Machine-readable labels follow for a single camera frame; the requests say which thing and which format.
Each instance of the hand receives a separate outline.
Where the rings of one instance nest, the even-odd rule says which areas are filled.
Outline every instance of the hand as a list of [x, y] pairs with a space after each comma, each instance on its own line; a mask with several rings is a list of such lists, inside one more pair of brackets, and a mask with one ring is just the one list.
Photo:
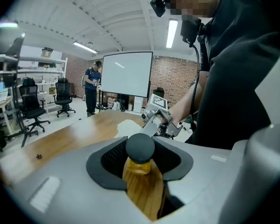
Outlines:
[[[168, 110], [168, 112], [169, 112], [169, 113], [171, 114], [171, 116], [172, 116], [172, 123], [173, 123], [175, 126], [177, 126], [177, 124], [178, 124], [178, 122], [179, 122], [179, 119], [176, 117], [176, 111], [175, 111], [174, 106], [171, 107], [171, 108]], [[168, 122], [167, 122], [167, 120], [165, 120], [164, 118], [162, 118], [162, 123], [163, 123], [163, 124], [167, 124]]]

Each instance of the white sticker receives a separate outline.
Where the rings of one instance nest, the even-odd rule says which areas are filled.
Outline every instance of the white sticker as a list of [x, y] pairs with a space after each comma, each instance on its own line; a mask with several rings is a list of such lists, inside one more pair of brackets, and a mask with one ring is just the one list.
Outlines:
[[49, 177], [30, 200], [30, 205], [40, 212], [45, 213], [60, 184], [61, 181], [59, 178]]
[[217, 156], [217, 155], [212, 155], [210, 158], [213, 159], [213, 160], [219, 161], [219, 162], [226, 162], [226, 160], [227, 160], [227, 158], [220, 157], [220, 156]]

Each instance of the person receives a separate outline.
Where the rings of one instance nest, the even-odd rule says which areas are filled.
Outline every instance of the person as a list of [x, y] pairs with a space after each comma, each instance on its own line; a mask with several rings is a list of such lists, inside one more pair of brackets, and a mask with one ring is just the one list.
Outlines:
[[101, 79], [101, 73], [98, 70], [101, 67], [102, 62], [96, 61], [94, 66], [88, 68], [85, 72], [85, 96], [88, 117], [95, 115], [95, 107], [97, 106], [97, 85]]
[[[207, 65], [199, 72], [190, 144], [232, 149], [270, 125], [255, 93], [280, 56], [280, 0], [165, 0], [174, 14], [212, 18], [206, 24]], [[194, 86], [169, 109], [173, 123], [190, 115]]]

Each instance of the man in blue shirt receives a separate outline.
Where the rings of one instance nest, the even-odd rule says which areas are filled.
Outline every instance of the man in blue shirt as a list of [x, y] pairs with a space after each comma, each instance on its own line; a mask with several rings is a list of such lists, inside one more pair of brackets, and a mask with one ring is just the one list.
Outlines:
[[102, 67], [100, 61], [96, 61], [94, 66], [88, 68], [85, 72], [85, 96], [87, 106], [87, 116], [95, 115], [97, 105], [97, 85], [101, 79], [101, 73], [98, 71]]

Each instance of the brick wall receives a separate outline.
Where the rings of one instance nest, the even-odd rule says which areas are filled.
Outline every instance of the brick wall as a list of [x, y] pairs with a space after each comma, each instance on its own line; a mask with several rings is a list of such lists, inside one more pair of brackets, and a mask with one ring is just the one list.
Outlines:
[[[63, 54], [62, 59], [68, 58], [66, 77], [69, 82], [75, 84], [75, 92], [78, 97], [84, 95], [84, 90], [81, 87], [81, 77], [88, 67], [91, 67], [96, 60], [86, 61], [84, 59]], [[179, 58], [166, 56], [154, 56], [151, 77], [150, 77], [150, 92], [157, 87], [162, 87], [165, 91], [164, 98], [172, 102], [170, 106], [175, 104], [189, 89], [189, 84], [196, 76], [196, 62], [187, 61]]]

